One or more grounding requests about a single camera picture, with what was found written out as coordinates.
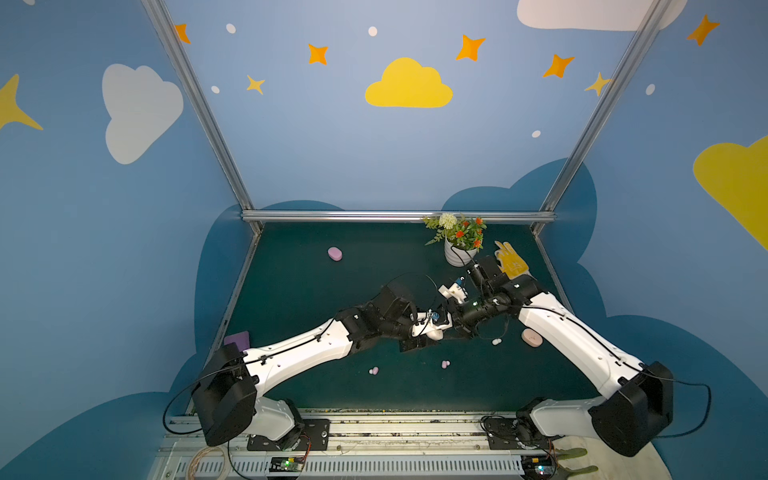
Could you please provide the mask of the pink earbud charging case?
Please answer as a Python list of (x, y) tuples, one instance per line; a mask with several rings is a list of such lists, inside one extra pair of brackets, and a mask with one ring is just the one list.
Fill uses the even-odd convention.
[(530, 328), (526, 328), (522, 331), (521, 339), (532, 348), (538, 348), (544, 342), (543, 337), (538, 332)]

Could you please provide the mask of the white earbud charging case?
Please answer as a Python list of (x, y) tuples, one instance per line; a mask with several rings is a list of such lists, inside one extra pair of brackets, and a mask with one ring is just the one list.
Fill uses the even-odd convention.
[(441, 341), (444, 338), (443, 330), (439, 328), (433, 328), (432, 326), (425, 330), (424, 335), (434, 341)]

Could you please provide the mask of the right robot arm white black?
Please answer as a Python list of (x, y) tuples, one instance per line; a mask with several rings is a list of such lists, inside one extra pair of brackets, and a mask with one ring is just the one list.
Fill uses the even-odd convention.
[(663, 364), (645, 364), (611, 344), (529, 274), (511, 278), (491, 257), (470, 264), (467, 274), (478, 297), (467, 296), (462, 280), (439, 289), (454, 327), (473, 334), (486, 320), (514, 316), (563, 354), (598, 392), (592, 399), (532, 400), (516, 413), (520, 444), (588, 437), (633, 457), (671, 424), (673, 375)]

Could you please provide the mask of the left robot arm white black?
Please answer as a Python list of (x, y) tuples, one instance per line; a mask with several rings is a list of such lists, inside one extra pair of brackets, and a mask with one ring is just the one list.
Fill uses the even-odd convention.
[(320, 364), (373, 347), (379, 339), (402, 350), (429, 346), (453, 326), (445, 308), (419, 311), (390, 287), (372, 300), (338, 312), (313, 330), (260, 348), (217, 350), (192, 388), (192, 401), (210, 447), (241, 434), (260, 437), (277, 449), (295, 446), (305, 422), (288, 400), (265, 396), (282, 382)]

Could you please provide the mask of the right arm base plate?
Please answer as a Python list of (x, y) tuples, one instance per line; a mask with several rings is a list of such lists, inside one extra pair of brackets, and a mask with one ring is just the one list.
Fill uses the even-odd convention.
[(491, 450), (550, 450), (559, 436), (547, 437), (527, 418), (487, 415), (480, 427)]

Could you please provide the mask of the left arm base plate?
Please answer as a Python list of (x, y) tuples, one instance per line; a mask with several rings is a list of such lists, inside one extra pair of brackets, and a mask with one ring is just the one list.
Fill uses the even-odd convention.
[(249, 435), (248, 451), (326, 451), (330, 439), (329, 419), (308, 419), (297, 424), (280, 440), (269, 440), (265, 436)]

